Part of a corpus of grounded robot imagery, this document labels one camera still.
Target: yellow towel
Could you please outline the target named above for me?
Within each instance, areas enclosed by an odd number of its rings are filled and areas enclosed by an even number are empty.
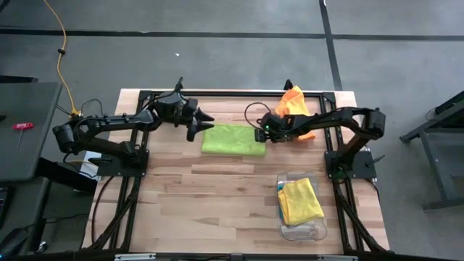
[[[283,221],[287,225],[299,225],[324,217],[308,178],[286,183],[278,192],[278,200],[281,203]]]
[[[280,117],[285,115],[306,115],[310,116],[305,104],[305,95],[298,86],[294,86],[288,90],[283,96],[281,101],[275,108],[275,113]],[[314,139],[316,135],[311,132],[298,137],[298,141],[305,141],[307,139]]]

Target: clear plastic container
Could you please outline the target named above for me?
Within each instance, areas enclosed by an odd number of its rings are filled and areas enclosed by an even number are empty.
[[[312,173],[285,172],[277,175],[277,189],[282,188],[285,183],[309,178],[316,197],[319,196],[318,180]],[[299,225],[286,225],[283,221],[281,205],[278,204],[279,228],[282,237],[287,240],[322,240],[327,236],[327,227],[324,218],[318,218]]]

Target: green towel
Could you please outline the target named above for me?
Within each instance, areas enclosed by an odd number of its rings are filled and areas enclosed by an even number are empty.
[[[202,152],[263,156],[265,143],[254,140],[254,128],[242,125],[215,125],[204,132]]]

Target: wooden tabletop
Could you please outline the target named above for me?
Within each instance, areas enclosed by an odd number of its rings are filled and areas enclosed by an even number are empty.
[[[138,89],[123,89],[116,115],[134,113]],[[336,94],[337,107],[356,106],[351,91]],[[277,105],[279,98],[197,97],[203,112],[215,123],[247,125],[244,109],[251,102]],[[320,112],[317,99],[306,99],[311,113]],[[254,122],[267,110],[250,107]],[[132,252],[204,252],[268,254],[341,254],[341,238],[334,191],[326,176],[322,130],[305,142],[266,143],[264,157],[202,154],[202,135],[186,140],[186,128],[163,124],[149,134],[149,167],[142,179],[130,250]],[[344,140],[353,133],[342,128]],[[111,132],[114,142],[128,141],[130,131]],[[319,202],[326,217],[322,241],[287,241],[278,228],[276,176],[286,171],[309,171],[318,179]],[[103,192],[96,214],[96,236],[115,214],[122,178],[114,178]],[[94,197],[100,192],[99,182]],[[358,215],[378,243],[389,248],[376,191],[364,180],[353,180]],[[350,241],[353,230],[347,221]],[[83,246],[90,240],[90,221]]]

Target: black floor stripe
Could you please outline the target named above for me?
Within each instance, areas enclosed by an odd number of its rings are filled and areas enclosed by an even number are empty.
[[[332,38],[331,24],[328,21],[326,2],[324,0],[319,0],[319,6],[320,6],[320,13],[322,15],[324,32],[326,33],[328,61],[331,66],[333,86],[335,87],[335,91],[343,91],[343,88],[341,86],[339,66],[336,63],[334,39]]]
[[[0,34],[27,36],[62,36],[61,30],[0,29]],[[208,33],[208,32],[139,32],[108,30],[66,30],[68,36],[104,37],[194,37],[194,38],[284,38],[324,39],[323,33]]]
[[[336,40],[360,41],[464,41],[464,36],[399,36],[399,35],[353,35],[333,34]]]

